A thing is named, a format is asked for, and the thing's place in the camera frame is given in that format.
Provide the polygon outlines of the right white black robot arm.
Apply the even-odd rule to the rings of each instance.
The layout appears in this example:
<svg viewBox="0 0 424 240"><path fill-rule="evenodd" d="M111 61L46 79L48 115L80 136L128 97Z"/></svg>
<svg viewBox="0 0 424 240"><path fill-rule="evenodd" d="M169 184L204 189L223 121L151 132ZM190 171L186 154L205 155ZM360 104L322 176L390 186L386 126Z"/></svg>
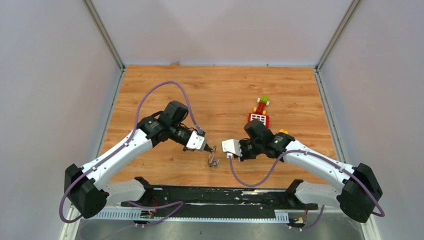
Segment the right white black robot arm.
<svg viewBox="0 0 424 240"><path fill-rule="evenodd" d="M248 122L244 131L247 138L223 141L222 145L228 147L228 157L244 161L266 155L276 163L300 167L326 181L326 184L314 184L295 180L285 195L290 208L298 209L303 204L338 207L359 223L366 223L371 215L385 217L379 204L383 190L370 166L364 163L354 166L327 157L285 130L273 133L257 119Z"/></svg>

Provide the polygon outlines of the silver keyring with clips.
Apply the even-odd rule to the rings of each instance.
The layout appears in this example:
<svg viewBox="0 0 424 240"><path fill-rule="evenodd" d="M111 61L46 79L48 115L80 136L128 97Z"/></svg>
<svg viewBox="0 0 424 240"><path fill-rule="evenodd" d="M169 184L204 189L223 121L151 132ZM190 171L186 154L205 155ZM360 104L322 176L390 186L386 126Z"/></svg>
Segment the silver keyring with clips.
<svg viewBox="0 0 424 240"><path fill-rule="evenodd" d="M214 145L211 149L211 152L209 154L208 160L207 160L207 165L209 168L213 168L213 167L217 167L218 163L219 163L219 159L216 159L216 151L217 151L217 146Z"/></svg>

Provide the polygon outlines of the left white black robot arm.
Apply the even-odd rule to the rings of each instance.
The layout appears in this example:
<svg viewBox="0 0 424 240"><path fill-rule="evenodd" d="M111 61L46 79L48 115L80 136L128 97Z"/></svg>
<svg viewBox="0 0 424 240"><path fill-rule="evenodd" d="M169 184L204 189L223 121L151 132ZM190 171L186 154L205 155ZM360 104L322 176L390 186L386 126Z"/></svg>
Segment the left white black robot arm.
<svg viewBox="0 0 424 240"><path fill-rule="evenodd" d="M136 177L126 182L110 179L123 167L161 142L172 140L184 151L206 151L214 154L205 135L183 124L189 109L173 100L163 111L144 117L123 140L98 158L78 167L68 166L64 173L64 194L85 219L97 215L105 206L135 201L149 206L153 193Z"/></svg>

